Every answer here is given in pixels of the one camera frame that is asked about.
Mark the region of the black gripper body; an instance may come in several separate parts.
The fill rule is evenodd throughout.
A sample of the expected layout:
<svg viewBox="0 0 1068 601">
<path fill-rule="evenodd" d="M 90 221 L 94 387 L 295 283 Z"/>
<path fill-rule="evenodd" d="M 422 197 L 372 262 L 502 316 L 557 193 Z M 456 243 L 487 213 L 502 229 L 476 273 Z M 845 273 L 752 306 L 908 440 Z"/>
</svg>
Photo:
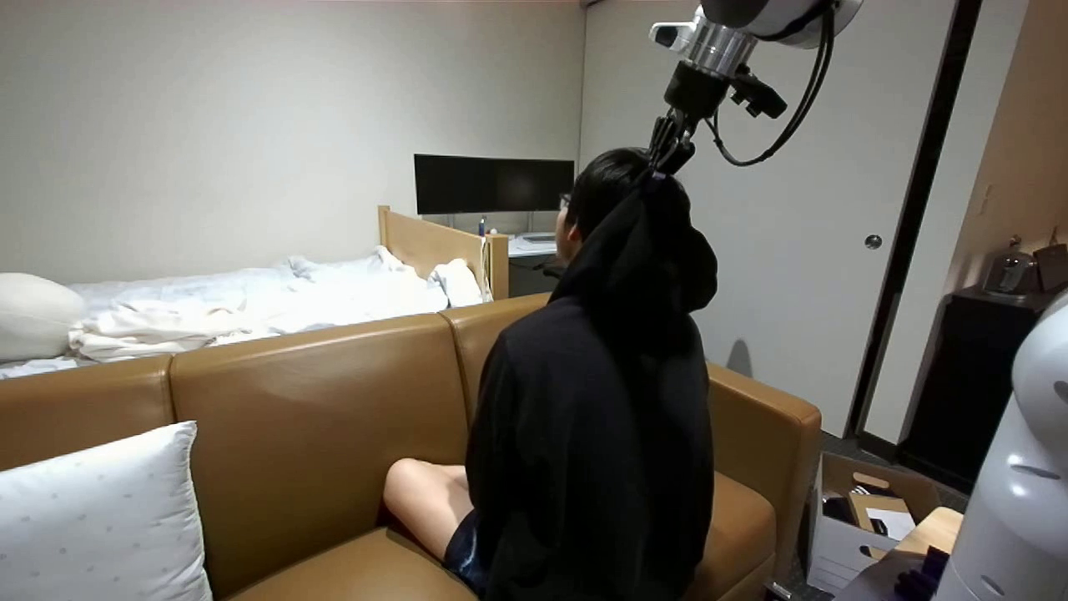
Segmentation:
<svg viewBox="0 0 1068 601">
<path fill-rule="evenodd" d="M 670 133 L 692 135 L 698 123 L 720 108 L 724 94 L 724 78 L 710 78 L 692 64 L 677 64 L 663 91 Z"/>
</svg>

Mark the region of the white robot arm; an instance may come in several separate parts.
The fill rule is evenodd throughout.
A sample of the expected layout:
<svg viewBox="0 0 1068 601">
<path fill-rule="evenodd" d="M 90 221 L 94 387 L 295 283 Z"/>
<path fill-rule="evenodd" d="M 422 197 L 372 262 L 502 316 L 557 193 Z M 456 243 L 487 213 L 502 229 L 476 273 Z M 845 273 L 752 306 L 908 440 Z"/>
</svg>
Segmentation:
<svg viewBox="0 0 1068 601">
<path fill-rule="evenodd" d="M 807 94 L 821 91 L 834 35 L 863 0 L 698 0 L 692 19 L 656 19 L 650 41 L 680 58 L 650 133 L 654 157 L 677 170 L 698 123 L 728 91 L 752 113 L 785 99 L 748 69 L 758 44 L 813 47 Z M 1068 301 L 1028 329 L 1010 362 L 1010 394 L 976 470 L 953 552 L 932 601 L 1068 601 Z"/>
</svg>

